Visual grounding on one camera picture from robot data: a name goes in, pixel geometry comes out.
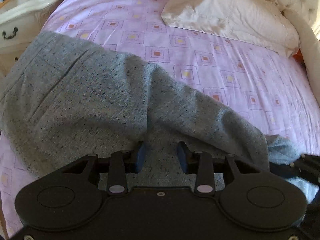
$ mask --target bed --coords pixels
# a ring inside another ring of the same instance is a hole
[[[320,108],[305,68],[293,57],[264,47],[168,27],[161,18],[167,1],[64,0],[43,29],[158,63],[176,81],[228,105],[264,134],[280,134],[302,152],[319,155]],[[297,11],[316,21],[309,8]],[[0,173],[2,208],[12,236],[22,226],[14,209],[15,196],[35,177],[13,153],[4,133]]]

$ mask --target drawer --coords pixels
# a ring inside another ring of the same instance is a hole
[[[16,63],[16,60],[24,51],[25,49],[6,54],[0,54],[0,76],[6,76],[9,73],[10,69]]]
[[[13,34],[13,29],[17,27],[18,32],[13,39],[5,40],[2,36],[2,32],[6,32],[6,36]],[[41,25],[36,18],[36,15],[28,14],[22,18],[18,18],[11,22],[7,22],[0,25],[0,53],[1,49],[10,46],[16,46],[22,43],[30,43],[40,33]]]

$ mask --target black device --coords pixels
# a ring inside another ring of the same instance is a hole
[[[302,155],[290,166],[265,171],[226,153],[224,159],[191,152],[177,154],[190,187],[134,187],[126,173],[138,173],[146,150],[86,155],[27,185],[17,195],[24,224],[12,240],[316,240],[320,239],[320,197],[307,205],[303,192],[280,176],[300,176],[320,186],[320,157]],[[108,172],[106,190],[98,189]],[[215,190],[215,173],[225,188]]]

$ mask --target square pattern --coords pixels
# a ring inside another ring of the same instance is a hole
[[[260,68],[260,72],[261,72],[261,74],[262,74],[263,76],[267,76],[267,71],[266,71],[265,68],[261,67],[261,68]]]
[[[167,28],[165,27],[164,24],[161,24],[161,23],[148,22],[147,30],[150,32],[156,32],[156,33],[166,33],[167,32]]]
[[[269,129],[270,130],[278,130],[279,125],[278,125],[278,120],[277,120],[276,115],[272,112],[266,112],[266,115],[267,115],[267,119],[268,119]]]
[[[87,40],[87,41],[93,41],[96,37],[98,31],[90,30],[90,31],[79,31],[76,38]]]
[[[128,20],[144,21],[146,20],[146,16],[143,12],[129,12]]]
[[[148,14],[156,14],[159,15],[161,13],[161,10],[155,9],[155,8],[148,8]]]
[[[259,91],[268,92],[267,87],[262,78],[252,77]]]
[[[103,48],[104,48],[105,50],[113,50],[113,51],[116,51],[117,44],[105,44],[105,45],[103,45]]]
[[[147,1],[144,0],[134,0],[133,4],[135,7],[145,7]]]
[[[121,43],[144,43],[144,32],[125,31],[122,34]]]
[[[99,19],[103,19],[106,15],[105,11],[94,11],[91,10],[91,12],[89,13],[87,18],[99,18]]]
[[[191,48],[188,37],[170,35],[170,45],[174,47]]]
[[[203,88],[203,93],[226,106],[228,105],[226,93],[223,88]]]
[[[216,62],[211,53],[195,50],[198,65],[216,66]]]
[[[279,96],[271,95],[271,101],[274,109],[281,110],[281,99]]]
[[[233,62],[233,64],[234,64],[235,69],[236,69],[237,72],[243,72],[243,73],[246,72],[244,64],[242,63],[241,60],[236,60],[236,61]]]
[[[77,20],[70,20],[66,23],[66,30],[75,30],[79,28],[82,24],[82,21],[77,21]]]
[[[128,10],[128,6],[124,4],[114,4],[111,9],[123,12]]]
[[[64,22],[66,20],[69,19],[69,15],[61,15],[59,16],[58,18],[56,18],[53,23],[61,23],[61,22]]]
[[[198,31],[193,31],[193,30],[187,30],[189,37],[192,38],[197,38],[197,39],[204,39],[205,34],[198,32]]]
[[[249,54],[247,54],[247,53],[241,53],[241,55],[242,55],[242,59],[243,59],[243,60],[252,63],[252,60],[251,60],[251,57],[249,56]]]
[[[173,65],[174,78],[189,85],[200,85],[198,69],[190,65]]]
[[[250,110],[261,110],[260,99],[255,92],[246,92],[246,98]]]
[[[170,62],[169,49],[161,47],[146,47],[146,60],[153,62]]]
[[[227,52],[226,52],[226,49],[220,43],[210,42],[210,45],[211,45],[211,48],[213,50],[213,53],[222,54],[222,55],[225,55],[225,56],[228,55]]]
[[[232,41],[230,39],[223,38],[223,42],[225,45],[233,47]]]
[[[226,87],[240,88],[236,73],[225,70],[220,70],[220,73]]]
[[[1,174],[1,189],[11,195],[11,182],[12,182],[12,170],[8,168],[3,168]]]
[[[102,30],[105,29],[122,29],[123,21],[122,20],[106,20],[102,26]]]

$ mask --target bedside table top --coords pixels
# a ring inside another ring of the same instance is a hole
[[[0,24],[11,21],[32,11],[39,11],[58,0],[11,0],[0,8]]]

